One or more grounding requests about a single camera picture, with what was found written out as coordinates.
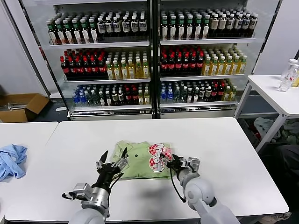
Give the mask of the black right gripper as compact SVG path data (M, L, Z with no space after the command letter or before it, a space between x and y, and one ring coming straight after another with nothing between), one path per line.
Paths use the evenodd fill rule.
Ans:
M172 154L172 159L169 161L164 161L164 165L175 173L180 173L183 170L190 171L188 162L184 157Z

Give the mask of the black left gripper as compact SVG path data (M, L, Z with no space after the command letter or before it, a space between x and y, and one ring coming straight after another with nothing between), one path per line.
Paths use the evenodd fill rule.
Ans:
M121 157L115 163L105 163L108 151L96 161L96 171L99 177L93 188L111 189L113 180L118 181L122 176L123 170L128 165L128 150L127 147L122 151Z

